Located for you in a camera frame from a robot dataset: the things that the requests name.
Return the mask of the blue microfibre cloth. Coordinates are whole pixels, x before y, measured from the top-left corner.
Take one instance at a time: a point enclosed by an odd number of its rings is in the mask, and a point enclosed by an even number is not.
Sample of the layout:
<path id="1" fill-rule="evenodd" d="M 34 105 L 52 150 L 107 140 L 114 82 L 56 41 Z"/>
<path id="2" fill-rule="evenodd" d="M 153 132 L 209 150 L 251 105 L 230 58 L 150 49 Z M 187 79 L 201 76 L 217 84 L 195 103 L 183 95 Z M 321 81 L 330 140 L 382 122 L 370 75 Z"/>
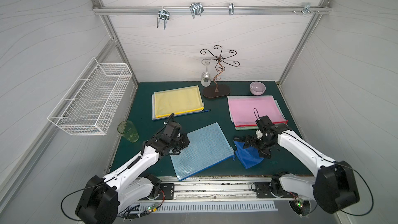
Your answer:
<path id="1" fill-rule="evenodd" d="M 242 142 L 234 141 L 234 145 L 236 147 L 235 154 L 245 169 L 254 167 L 264 160 L 264 158 L 260 157 L 257 149 L 253 147 L 244 148 L 244 143 Z"/>

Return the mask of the light blue document bag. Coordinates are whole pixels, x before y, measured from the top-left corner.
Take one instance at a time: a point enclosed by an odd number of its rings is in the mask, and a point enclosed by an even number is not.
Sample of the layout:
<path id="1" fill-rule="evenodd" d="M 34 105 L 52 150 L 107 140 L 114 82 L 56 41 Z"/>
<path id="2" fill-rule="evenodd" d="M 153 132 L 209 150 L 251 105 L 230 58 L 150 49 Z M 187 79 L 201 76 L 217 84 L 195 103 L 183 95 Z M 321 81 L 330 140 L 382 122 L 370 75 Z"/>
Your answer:
<path id="1" fill-rule="evenodd" d="M 188 147 L 181 154 L 171 156 L 179 181 L 234 157 L 233 148 L 217 122 L 190 132 L 187 137 Z"/>

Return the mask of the yellow mesh document bag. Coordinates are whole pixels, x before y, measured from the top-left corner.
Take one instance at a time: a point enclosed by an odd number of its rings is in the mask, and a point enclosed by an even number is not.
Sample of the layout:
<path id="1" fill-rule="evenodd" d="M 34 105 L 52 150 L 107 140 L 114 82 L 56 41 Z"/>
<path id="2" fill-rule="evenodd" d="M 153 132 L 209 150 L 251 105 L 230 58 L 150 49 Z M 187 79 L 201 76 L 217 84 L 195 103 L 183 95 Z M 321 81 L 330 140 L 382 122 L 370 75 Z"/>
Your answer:
<path id="1" fill-rule="evenodd" d="M 204 109 L 198 86 L 155 92 L 154 102 L 155 116 L 158 118 Z"/>

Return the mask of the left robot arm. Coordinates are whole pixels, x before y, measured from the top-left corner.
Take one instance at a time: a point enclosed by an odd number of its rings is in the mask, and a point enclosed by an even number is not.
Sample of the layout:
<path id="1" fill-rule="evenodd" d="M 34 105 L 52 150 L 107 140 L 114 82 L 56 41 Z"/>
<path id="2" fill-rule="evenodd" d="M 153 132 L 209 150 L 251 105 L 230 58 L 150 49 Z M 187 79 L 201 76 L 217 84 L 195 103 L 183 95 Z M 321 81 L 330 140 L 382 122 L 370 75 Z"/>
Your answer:
<path id="1" fill-rule="evenodd" d="M 112 224 L 117 218 L 133 220 L 157 211 L 162 203 L 155 203 L 139 211 L 136 202 L 143 198 L 155 200 L 165 192 L 161 180 L 154 175 L 143 173 L 166 156 L 177 156 L 190 144 L 188 136 L 170 114 L 164 126 L 142 149 L 120 168 L 103 176 L 93 176 L 87 182 L 77 204 L 73 219 L 85 224 Z"/>

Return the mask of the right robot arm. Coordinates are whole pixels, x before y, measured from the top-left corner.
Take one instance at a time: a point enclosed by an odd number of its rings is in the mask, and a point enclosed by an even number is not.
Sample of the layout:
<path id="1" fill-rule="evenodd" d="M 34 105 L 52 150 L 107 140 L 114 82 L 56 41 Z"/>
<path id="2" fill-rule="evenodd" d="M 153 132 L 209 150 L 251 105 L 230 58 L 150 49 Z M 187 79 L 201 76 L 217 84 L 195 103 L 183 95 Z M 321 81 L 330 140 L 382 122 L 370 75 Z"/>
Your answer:
<path id="1" fill-rule="evenodd" d="M 271 149 L 276 145 L 286 149 L 301 161 L 312 173 L 310 177 L 297 176 L 289 172 L 280 172 L 272 176 L 268 185 L 255 183 L 259 194 L 271 194 L 283 198 L 290 194 L 294 199 L 293 209 L 301 215 L 303 199 L 314 200 L 320 208 L 329 214 L 343 211 L 360 201 L 355 176 L 359 174 L 345 161 L 337 162 L 316 150 L 300 138 L 286 123 L 272 123 L 268 116 L 256 120 L 258 130 L 255 136 L 238 137 L 244 149 L 254 148 L 261 158 L 271 158 Z"/>

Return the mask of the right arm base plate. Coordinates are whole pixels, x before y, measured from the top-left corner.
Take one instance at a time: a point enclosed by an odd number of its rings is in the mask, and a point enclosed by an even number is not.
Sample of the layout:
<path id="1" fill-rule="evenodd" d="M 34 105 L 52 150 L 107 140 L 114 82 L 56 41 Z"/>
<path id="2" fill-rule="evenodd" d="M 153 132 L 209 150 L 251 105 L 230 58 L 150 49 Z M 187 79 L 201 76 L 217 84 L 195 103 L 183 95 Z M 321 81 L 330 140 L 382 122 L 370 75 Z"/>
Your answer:
<path id="1" fill-rule="evenodd" d="M 295 193 L 283 190 L 278 180 L 260 181 L 252 183 L 251 190 L 256 193 L 256 197 L 259 199 L 295 199 L 298 197 L 298 195 Z"/>

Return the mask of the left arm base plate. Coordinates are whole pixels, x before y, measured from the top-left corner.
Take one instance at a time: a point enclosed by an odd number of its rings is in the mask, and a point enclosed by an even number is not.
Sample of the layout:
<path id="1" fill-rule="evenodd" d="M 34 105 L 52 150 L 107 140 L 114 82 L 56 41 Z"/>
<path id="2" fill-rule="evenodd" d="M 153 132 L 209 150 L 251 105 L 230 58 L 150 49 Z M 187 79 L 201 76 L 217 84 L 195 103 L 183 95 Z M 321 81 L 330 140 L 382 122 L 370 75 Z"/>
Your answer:
<path id="1" fill-rule="evenodd" d="M 173 200 L 174 199 L 174 188 L 175 185 L 172 183 L 160 183 L 155 185 L 150 195 L 147 197 L 148 200 Z"/>

